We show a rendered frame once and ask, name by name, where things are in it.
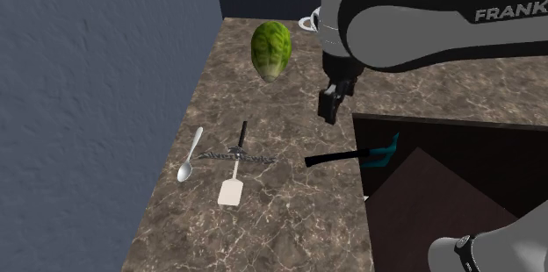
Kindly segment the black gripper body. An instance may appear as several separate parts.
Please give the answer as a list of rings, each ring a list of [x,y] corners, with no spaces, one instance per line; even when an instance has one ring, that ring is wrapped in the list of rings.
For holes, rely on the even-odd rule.
[[[345,79],[358,78],[364,72],[364,65],[352,57],[342,57],[322,52],[322,67],[328,76],[328,84],[338,85]]]

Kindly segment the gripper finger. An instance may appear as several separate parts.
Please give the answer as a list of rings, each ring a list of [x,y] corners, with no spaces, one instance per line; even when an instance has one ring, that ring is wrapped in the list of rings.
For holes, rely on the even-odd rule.
[[[354,95],[356,83],[357,83],[357,78],[356,77],[343,80],[342,81],[342,94],[344,96],[352,97]]]
[[[343,101],[343,95],[337,91],[335,84],[330,84],[319,93],[318,115],[331,125],[336,123],[336,114]]]

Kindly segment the green lettuce head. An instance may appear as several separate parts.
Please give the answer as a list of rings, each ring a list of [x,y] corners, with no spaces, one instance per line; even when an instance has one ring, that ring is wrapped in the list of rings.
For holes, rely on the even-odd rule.
[[[292,54],[291,34],[278,21],[260,24],[250,41],[252,64],[265,82],[274,82],[285,70]]]

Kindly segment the dark brown robot stand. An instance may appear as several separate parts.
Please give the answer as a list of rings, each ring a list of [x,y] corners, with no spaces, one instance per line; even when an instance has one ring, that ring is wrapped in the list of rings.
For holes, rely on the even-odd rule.
[[[548,199],[548,126],[359,114],[357,148],[396,151],[361,172],[375,272],[429,272],[429,245],[508,225]]]

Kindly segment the silver spoon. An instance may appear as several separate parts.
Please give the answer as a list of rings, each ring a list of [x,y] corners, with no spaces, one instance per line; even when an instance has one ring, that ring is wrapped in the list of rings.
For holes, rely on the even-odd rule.
[[[201,136],[202,136],[202,133],[203,133],[203,127],[200,126],[195,134],[194,134],[194,137],[193,137],[193,140],[192,140],[192,143],[191,143],[191,147],[190,147],[190,150],[189,150],[189,153],[187,154],[187,157],[185,159],[185,161],[181,164],[181,166],[179,167],[178,171],[177,171],[177,180],[181,183],[181,182],[184,182],[186,181],[189,176],[191,175],[191,172],[192,172],[192,165],[191,165],[191,156],[194,152],[194,149],[196,148]]]

